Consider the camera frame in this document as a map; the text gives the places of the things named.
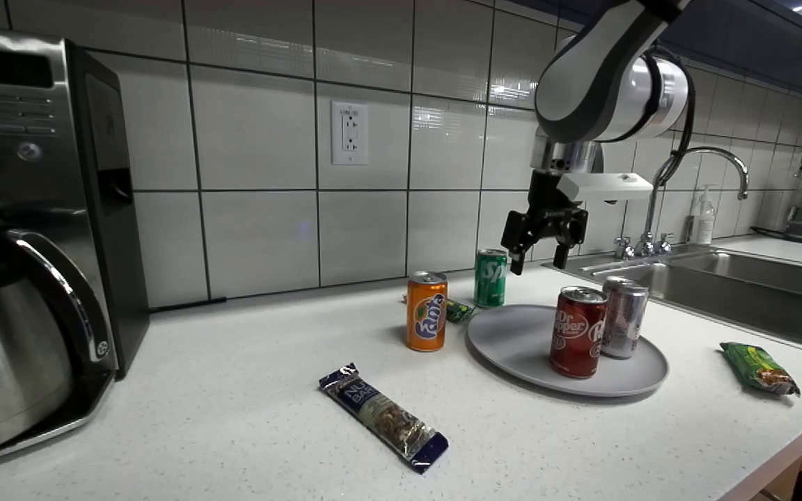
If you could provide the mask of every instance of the gray plate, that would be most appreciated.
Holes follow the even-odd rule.
[[[561,375],[546,361],[554,316],[557,308],[551,305],[479,312],[468,322],[468,348],[514,382],[582,398],[642,398],[669,375],[669,359],[649,338],[639,341],[632,359],[603,357],[590,377]]]

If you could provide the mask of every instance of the soda can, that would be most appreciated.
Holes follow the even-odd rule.
[[[617,359],[630,359],[647,315],[649,292],[639,284],[610,284],[607,281],[607,315],[603,352]]]
[[[445,299],[445,274],[420,270],[406,277],[406,348],[441,351],[445,344]]]
[[[476,254],[476,305],[497,308],[508,304],[511,254],[508,247],[483,247]]]
[[[568,377],[590,377],[598,363],[607,299],[590,286],[566,286],[551,327],[548,363]]]

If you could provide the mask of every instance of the faucet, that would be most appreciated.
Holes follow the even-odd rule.
[[[710,148],[710,145],[700,145],[700,148],[689,148],[686,152],[672,152],[669,162],[663,162],[663,166],[657,170],[656,174],[656,183],[651,183],[651,198],[649,198],[649,212],[647,212],[647,227],[644,227],[644,235],[639,242],[639,254],[642,256],[656,256],[656,254],[663,254],[669,251],[669,244],[660,244],[656,242],[656,212],[657,212],[657,198],[660,198],[660,190],[669,187],[669,181],[675,177],[675,171],[681,170],[683,157],[692,155],[692,152],[717,152],[721,157],[728,157],[735,170],[739,170],[739,177],[742,177],[742,190],[739,190],[739,199],[746,198],[746,164],[732,152],[732,149],[725,149],[725,148]]]

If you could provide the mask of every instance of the electrical outlet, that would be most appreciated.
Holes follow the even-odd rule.
[[[334,102],[334,164],[369,164],[369,106]]]

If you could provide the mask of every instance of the white countertop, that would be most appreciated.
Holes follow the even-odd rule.
[[[530,270],[514,277],[511,299],[554,304],[576,281]],[[708,501],[802,434],[802,398],[742,391],[717,352],[725,338],[761,341],[802,386],[802,351],[767,336],[651,304],[644,333],[669,357],[669,382],[635,402],[587,402],[493,375],[459,327],[441,352],[406,351],[401,295],[395,281],[157,315],[100,416],[3,461],[0,501]],[[470,277],[455,277],[452,295],[468,298]],[[438,466],[406,469],[314,390],[346,361],[445,430],[452,447]]]

